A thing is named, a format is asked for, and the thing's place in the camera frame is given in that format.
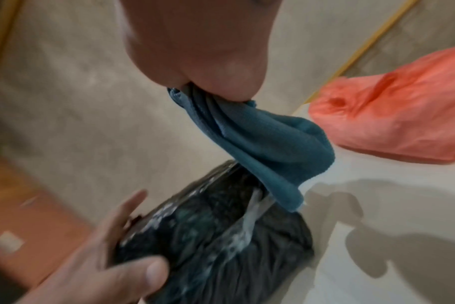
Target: hand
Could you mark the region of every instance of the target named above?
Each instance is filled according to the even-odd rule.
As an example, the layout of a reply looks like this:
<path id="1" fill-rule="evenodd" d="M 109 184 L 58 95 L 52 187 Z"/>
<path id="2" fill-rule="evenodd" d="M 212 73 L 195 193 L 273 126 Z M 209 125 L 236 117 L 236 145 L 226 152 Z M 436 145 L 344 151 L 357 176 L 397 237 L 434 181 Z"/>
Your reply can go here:
<path id="1" fill-rule="evenodd" d="M 127 53 L 154 82 L 231 101 L 260 89 L 282 0 L 116 0 Z"/>
<path id="2" fill-rule="evenodd" d="M 119 206 L 84 245 L 18 304 L 128 304 L 161 288 L 169 273 L 163 257 L 109 267 L 130 214 L 146 197 L 143 190 Z"/>

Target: red plastic bag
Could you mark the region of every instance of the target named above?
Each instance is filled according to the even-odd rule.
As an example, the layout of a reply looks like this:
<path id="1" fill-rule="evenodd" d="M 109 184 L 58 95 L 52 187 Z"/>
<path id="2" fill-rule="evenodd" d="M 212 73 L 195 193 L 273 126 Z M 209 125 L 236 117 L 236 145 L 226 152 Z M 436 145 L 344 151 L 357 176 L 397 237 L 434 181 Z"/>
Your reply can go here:
<path id="1" fill-rule="evenodd" d="M 455 161 L 455 48 L 384 75 L 338 78 L 310 105 L 342 147 L 403 161 Z"/>

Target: package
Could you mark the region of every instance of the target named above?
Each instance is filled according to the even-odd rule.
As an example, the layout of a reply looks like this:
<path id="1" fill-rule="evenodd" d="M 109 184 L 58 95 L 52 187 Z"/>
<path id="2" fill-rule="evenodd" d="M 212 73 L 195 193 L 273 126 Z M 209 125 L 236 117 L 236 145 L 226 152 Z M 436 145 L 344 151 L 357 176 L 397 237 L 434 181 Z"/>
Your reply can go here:
<path id="1" fill-rule="evenodd" d="M 135 219 L 115 263 L 169 260 L 152 304 L 262 303 L 314 254 L 301 215 L 272 203 L 255 176 L 227 162 Z"/>
<path id="2" fill-rule="evenodd" d="M 455 162 L 455 48 L 385 75 L 338 78 L 309 115 L 335 144 L 397 160 Z"/>

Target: fingernail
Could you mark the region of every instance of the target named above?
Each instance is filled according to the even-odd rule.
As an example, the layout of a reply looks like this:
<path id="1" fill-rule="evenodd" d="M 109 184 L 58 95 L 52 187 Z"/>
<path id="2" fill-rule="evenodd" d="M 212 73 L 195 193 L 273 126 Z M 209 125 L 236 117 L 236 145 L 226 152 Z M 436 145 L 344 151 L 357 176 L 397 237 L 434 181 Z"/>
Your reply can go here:
<path id="1" fill-rule="evenodd" d="M 162 259 L 156 259 L 146 269 L 147 283 L 150 287 L 158 289 L 166 280 L 166 262 Z"/>

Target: finger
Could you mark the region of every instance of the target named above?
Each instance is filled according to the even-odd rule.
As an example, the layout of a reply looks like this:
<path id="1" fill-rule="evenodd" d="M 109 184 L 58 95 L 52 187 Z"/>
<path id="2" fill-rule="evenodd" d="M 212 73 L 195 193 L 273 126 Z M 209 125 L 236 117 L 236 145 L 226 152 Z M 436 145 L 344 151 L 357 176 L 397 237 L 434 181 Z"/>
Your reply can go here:
<path id="1" fill-rule="evenodd" d="M 129 216 L 139 205 L 141 205 L 147 196 L 147 190 L 143 189 L 136 192 L 131 198 L 119 205 L 97 227 L 94 232 L 94 237 L 109 239 L 114 243 L 117 242 L 123 233 L 124 225 L 127 223 Z"/>
<path id="2" fill-rule="evenodd" d="M 156 292 L 168 274 L 169 265 L 163 257 L 136 260 L 98 273 L 83 297 L 87 296 L 89 303 L 129 303 Z"/>

